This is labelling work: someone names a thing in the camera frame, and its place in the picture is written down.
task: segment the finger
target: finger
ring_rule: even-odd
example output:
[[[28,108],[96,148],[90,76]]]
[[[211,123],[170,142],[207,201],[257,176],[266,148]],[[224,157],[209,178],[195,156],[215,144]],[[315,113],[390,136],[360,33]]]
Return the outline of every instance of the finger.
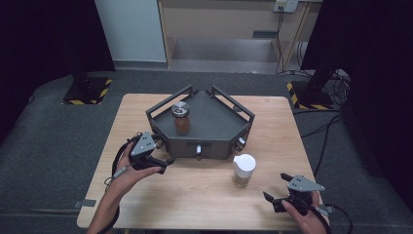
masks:
[[[139,174],[138,179],[141,180],[145,177],[148,177],[148,176],[151,176],[157,173],[161,169],[162,169],[161,167],[152,167],[152,168],[147,168],[147,169],[136,171],[136,172]]]
[[[301,218],[303,217],[298,211],[292,206],[289,202],[282,200],[282,205],[285,210],[294,218],[294,220],[299,223]]]
[[[137,137],[139,134],[140,134],[140,132],[137,132],[133,137]],[[129,154],[131,152],[132,146],[133,146],[133,143],[132,143],[132,141],[130,141],[129,144],[127,145],[127,147],[124,150],[124,154],[125,153]]]
[[[118,162],[118,169],[129,164],[130,162],[129,156],[131,154],[132,147],[133,147],[133,144],[129,143],[127,147],[124,149],[124,152],[122,152],[121,158],[119,159],[119,162]]]
[[[313,207],[318,207],[319,206],[319,193],[317,191],[313,191],[311,195],[312,195],[312,200],[313,200],[311,205]]]

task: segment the jar lid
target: jar lid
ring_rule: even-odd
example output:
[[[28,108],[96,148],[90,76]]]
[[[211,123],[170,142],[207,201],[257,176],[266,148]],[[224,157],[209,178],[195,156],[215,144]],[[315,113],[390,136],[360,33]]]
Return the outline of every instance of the jar lid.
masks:
[[[189,105],[185,101],[179,101],[172,106],[172,115],[178,118],[189,114]]]

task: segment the metal bracket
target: metal bracket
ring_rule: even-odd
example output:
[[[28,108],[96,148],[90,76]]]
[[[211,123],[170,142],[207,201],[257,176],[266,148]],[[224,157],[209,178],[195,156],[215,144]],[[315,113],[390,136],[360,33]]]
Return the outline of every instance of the metal bracket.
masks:
[[[303,177],[302,175],[296,175],[287,185],[289,189],[299,191],[299,192],[310,192],[310,191],[324,191],[325,187],[319,185],[311,180]]]
[[[83,201],[75,201],[73,203],[73,208],[80,209],[82,207],[94,207],[95,204],[96,200],[85,199]]]
[[[151,150],[153,151],[155,148],[155,141],[149,134],[149,131],[145,131],[145,133],[140,137],[140,140],[137,142],[134,149],[131,151],[131,156],[136,156]]]
[[[325,204],[321,204],[318,207],[316,207],[316,210],[325,216],[328,216],[328,214],[334,213],[335,210],[333,207],[327,207]]]

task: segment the wooden table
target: wooden table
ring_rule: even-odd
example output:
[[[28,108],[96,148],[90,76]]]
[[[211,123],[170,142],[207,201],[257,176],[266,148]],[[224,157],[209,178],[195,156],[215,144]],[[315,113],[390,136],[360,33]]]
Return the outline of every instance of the wooden table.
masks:
[[[125,95],[97,164],[86,199],[100,201],[120,146],[137,131],[150,130],[145,110],[167,95]],[[233,158],[197,161],[178,158],[164,175],[140,181],[121,202],[115,228],[192,230],[294,230],[286,213],[274,212],[263,191],[275,198],[287,196],[280,173],[313,180],[312,170],[285,97],[233,96],[255,114],[246,147],[257,167],[245,188],[231,180]],[[156,149],[154,157],[167,159]],[[87,228],[96,206],[83,207],[78,225]]]

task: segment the glass jar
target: glass jar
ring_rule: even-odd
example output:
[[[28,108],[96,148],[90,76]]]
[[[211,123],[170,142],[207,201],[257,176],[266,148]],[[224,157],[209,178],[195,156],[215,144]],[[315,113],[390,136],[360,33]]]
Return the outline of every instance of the glass jar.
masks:
[[[176,132],[180,135],[188,134],[190,130],[189,105],[185,101],[179,101],[172,106],[171,110]]]

